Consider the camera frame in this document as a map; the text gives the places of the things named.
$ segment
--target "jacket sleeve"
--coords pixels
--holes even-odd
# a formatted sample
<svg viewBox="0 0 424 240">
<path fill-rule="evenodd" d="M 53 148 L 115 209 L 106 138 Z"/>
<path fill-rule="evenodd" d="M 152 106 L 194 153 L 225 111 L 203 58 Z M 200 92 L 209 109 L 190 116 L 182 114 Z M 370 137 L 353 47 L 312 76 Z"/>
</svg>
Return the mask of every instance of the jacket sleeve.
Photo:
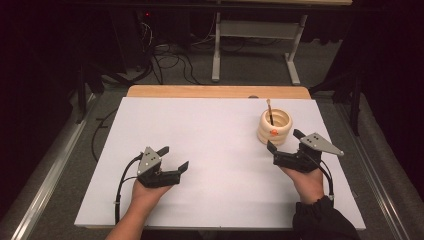
<svg viewBox="0 0 424 240">
<path fill-rule="evenodd" d="M 293 229 L 302 240 L 357 240 L 355 227 L 339 211 L 332 207 L 327 196 L 312 205 L 296 203 Z"/>
</svg>

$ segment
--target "white cup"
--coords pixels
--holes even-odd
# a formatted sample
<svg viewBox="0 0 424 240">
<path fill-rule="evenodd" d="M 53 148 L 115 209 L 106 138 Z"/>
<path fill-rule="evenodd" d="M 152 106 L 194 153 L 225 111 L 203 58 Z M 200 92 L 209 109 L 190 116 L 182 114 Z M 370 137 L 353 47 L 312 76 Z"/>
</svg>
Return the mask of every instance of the white cup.
<svg viewBox="0 0 424 240">
<path fill-rule="evenodd" d="M 268 110 L 265 110 L 259 121 L 257 135 L 259 140 L 267 144 L 270 140 L 275 146 L 284 144 L 293 125 L 290 114 L 281 109 L 271 109 L 274 125 L 271 125 Z"/>
</svg>

